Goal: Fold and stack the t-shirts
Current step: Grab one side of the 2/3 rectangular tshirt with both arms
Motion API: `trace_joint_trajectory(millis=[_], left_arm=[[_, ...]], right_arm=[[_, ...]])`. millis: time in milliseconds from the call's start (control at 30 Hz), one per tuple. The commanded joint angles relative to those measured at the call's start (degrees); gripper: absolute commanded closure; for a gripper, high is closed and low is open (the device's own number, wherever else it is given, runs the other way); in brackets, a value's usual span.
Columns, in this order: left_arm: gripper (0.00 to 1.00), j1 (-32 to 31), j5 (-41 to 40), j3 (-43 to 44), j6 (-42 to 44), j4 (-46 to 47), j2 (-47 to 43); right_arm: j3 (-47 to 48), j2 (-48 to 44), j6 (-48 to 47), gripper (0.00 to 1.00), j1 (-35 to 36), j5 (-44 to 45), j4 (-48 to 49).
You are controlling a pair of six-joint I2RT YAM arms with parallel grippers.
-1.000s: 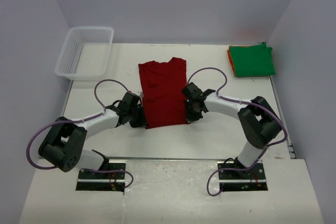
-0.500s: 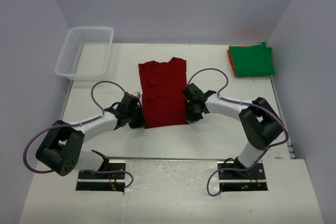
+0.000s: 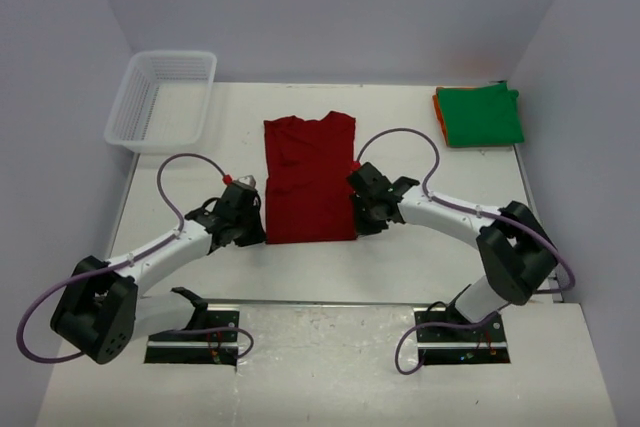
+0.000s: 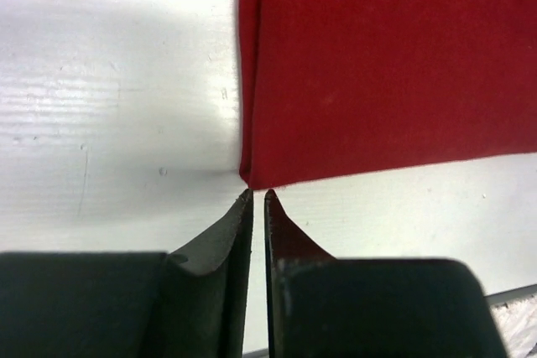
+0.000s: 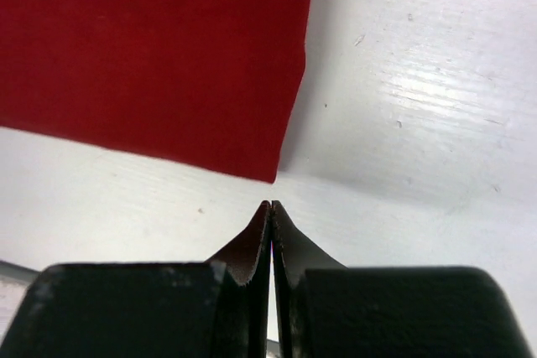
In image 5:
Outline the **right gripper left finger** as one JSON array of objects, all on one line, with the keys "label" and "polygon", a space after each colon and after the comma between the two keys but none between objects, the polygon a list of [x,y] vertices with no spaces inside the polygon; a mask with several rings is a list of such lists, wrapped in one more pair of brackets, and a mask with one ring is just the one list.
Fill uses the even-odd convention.
[{"label": "right gripper left finger", "polygon": [[271,205],[204,262],[69,263],[30,284],[4,357],[263,357]]}]

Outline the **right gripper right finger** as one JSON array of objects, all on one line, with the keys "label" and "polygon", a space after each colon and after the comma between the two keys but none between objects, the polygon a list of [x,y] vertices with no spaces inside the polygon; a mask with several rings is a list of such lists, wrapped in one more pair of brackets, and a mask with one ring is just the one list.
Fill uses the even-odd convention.
[{"label": "right gripper right finger", "polygon": [[346,267],[272,204],[284,357],[529,357],[498,283],[476,267]]}]

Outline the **red t shirt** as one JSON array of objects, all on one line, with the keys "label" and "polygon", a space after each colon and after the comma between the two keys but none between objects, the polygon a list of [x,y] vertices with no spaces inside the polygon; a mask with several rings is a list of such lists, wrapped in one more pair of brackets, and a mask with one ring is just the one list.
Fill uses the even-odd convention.
[{"label": "red t shirt", "polygon": [[271,183],[310,0],[1,0],[5,127]]}]

